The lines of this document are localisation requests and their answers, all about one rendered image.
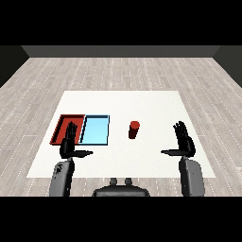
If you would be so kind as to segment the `red shallow open box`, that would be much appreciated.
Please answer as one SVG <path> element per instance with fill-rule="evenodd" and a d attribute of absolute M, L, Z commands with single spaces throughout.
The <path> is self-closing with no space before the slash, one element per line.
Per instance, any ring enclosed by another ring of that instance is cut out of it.
<path fill-rule="evenodd" d="M 72 122 L 78 126 L 75 138 L 75 145 L 77 146 L 79 144 L 79 136 L 84 123 L 84 117 L 84 114 L 62 114 L 50 140 L 50 145 L 59 146 L 61 144 L 62 139 L 65 137 L 67 126 Z"/>

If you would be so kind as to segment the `red can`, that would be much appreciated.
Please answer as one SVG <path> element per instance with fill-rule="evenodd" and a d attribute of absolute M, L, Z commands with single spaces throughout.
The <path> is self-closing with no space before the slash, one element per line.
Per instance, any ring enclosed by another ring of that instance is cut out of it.
<path fill-rule="evenodd" d="M 130 122 L 129 138 L 134 139 L 137 135 L 137 132 L 140 128 L 140 123 L 138 121 Z"/>

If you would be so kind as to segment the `dark grey robot body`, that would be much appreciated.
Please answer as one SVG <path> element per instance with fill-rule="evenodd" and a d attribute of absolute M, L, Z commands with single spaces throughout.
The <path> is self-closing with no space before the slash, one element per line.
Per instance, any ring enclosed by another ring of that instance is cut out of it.
<path fill-rule="evenodd" d="M 134 186 L 131 178 L 125 178 L 124 185 L 118 185 L 117 178 L 111 178 L 108 186 L 93 192 L 93 197 L 149 197 L 149 192 L 145 188 Z"/>

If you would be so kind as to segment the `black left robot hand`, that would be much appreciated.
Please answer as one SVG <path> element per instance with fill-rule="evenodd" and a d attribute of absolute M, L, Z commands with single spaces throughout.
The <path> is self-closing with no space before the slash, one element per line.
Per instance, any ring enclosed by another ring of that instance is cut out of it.
<path fill-rule="evenodd" d="M 89 150 L 75 150 L 77 128 L 78 126 L 73 122 L 70 122 L 66 128 L 65 137 L 62 139 L 60 144 L 60 156 L 63 159 L 73 157 L 84 158 L 93 154 L 93 152 Z"/>

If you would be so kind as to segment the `light blue shallow open box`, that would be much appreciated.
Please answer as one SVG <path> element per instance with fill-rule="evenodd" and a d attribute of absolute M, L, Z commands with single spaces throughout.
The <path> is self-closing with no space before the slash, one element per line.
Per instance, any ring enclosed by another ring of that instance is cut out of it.
<path fill-rule="evenodd" d="M 106 146 L 109 138 L 110 117 L 107 114 L 85 116 L 78 143 L 81 146 Z"/>

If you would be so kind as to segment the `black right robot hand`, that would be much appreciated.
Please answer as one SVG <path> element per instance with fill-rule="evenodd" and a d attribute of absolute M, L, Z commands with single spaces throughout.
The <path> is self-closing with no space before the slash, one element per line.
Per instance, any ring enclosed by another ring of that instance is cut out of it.
<path fill-rule="evenodd" d="M 178 148 L 162 150 L 162 153 L 169 156 L 194 157 L 196 154 L 195 144 L 193 139 L 188 135 L 185 124 L 182 121 L 179 121 L 173 126 L 173 128 L 177 137 Z"/>

